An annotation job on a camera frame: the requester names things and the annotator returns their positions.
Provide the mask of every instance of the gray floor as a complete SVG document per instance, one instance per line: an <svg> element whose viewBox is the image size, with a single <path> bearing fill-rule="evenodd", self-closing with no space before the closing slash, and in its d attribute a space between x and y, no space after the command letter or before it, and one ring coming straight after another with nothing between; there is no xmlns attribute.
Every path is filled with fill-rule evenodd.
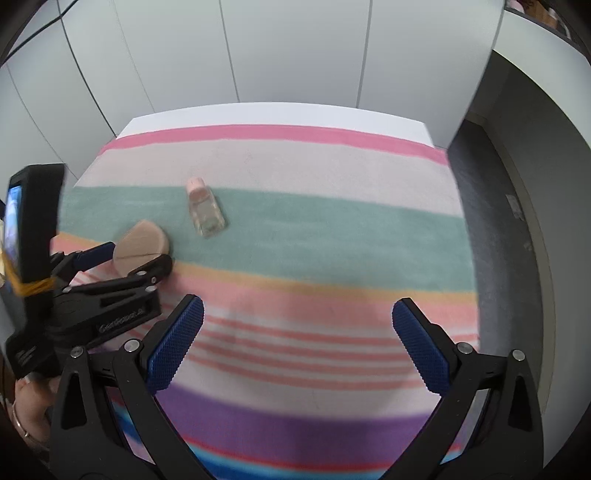
<svg viewBox="0 0 591 480"><path fill-rule="evenodd" d="M456 176L472 244L480 351L528 357L540 378L543 317L540 280L531 237L506 195L517 198L503 163L484 129L464 121L447 152Z"/></svg>

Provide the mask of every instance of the pink bottle cap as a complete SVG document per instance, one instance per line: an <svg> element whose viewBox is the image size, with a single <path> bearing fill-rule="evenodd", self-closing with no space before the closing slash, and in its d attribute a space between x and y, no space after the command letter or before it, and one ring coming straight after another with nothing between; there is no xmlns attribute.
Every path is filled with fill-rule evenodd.
<svg viewBox="0 0 591 480"><path fill-rule="evenodd" d="M187 194L191 195L193 192L196 192L202 188L205 188L205 182L200 177L191 177L187 180Z"/></svg>

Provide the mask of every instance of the striped towel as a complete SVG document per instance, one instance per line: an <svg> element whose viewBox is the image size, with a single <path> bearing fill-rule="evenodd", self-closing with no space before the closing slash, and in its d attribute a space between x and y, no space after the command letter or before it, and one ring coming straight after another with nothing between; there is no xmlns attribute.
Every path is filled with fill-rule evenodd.
<svg viewBox="0 0 591 480"><path fill-rule="evenodd" d="M228 221L214 238L199 237L189 218L190 176L212 187ZM186 293L205 303L203 328L157 397L220 479L381 476L439 399L392 328L401 297L454 341L478 344L472 254L437 149L285 125L124 137L64 196L53 248L117 241L141 219L171 239L164 314ZM115 276L108 262L74 283ZM108 347L143 337L152 323Z"/></svg>

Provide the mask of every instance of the human hand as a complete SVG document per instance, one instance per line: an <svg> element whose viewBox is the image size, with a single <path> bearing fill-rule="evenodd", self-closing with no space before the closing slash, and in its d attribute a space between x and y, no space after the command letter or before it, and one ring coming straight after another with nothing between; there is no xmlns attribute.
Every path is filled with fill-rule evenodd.
<svg viewBox="0 0 591 480"><path fill-rule="evenodd" d="M14 385L14 409L22 428L18 428L14 418L12 423L31 447L49 442L51 427L45 412L56 401L59 383L60 377L31 381L21 378ZM25 437L23 430L30 435L29 438Z"/></svg>

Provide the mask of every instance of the makeup sponge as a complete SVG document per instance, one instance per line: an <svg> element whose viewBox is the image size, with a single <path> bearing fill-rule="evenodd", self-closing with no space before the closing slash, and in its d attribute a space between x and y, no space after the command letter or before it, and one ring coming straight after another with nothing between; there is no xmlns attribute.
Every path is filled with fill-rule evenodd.
<svg viewBox="0 0 591 480"><path fill-rule="evenodd" d="M141 220L117 242L113 265L117 273L126 277L161 254L168 254L168 238L163 230L149 220Z"/></svg>

